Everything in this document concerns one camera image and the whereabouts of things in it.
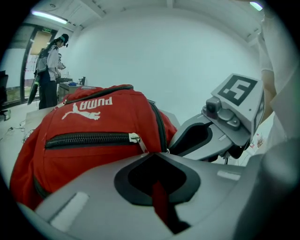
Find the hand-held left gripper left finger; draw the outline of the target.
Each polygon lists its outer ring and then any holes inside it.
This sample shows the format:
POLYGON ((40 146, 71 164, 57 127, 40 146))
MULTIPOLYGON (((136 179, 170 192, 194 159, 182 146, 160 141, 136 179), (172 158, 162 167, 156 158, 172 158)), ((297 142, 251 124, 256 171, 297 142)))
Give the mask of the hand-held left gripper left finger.
POLYGON ((172 232, 153 207, 136 206, 115 189, 123 167, 145 160, 141 154, 92 168, 55 193, 36 210, 19 203, 31 224, 51 240, 166 240, 172 232))

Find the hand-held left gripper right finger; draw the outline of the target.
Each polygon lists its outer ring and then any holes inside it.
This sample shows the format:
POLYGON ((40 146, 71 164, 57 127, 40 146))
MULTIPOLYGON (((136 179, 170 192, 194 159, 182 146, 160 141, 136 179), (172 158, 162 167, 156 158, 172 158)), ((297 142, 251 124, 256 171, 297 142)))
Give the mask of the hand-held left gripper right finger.
POLYGON ((239 181, 243 166, 190 160, 167 153, 154 155, 157 180, 153 185, 153 207, 173 233, 173 240, 229 239, 233 224, 218 216, 207 220, 225 202, 239 181))

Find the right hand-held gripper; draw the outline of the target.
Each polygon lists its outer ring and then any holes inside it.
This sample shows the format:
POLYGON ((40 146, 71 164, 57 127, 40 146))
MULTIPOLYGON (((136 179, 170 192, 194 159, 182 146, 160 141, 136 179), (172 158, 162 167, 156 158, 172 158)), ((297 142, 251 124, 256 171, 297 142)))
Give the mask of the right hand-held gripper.
POLYGON ((204 161, 226 153, 238 159, 249 147, 265 110, 263 82, 230 74, 211 95, 202 114, 185 121, 173 136, 171 154, 204 161))

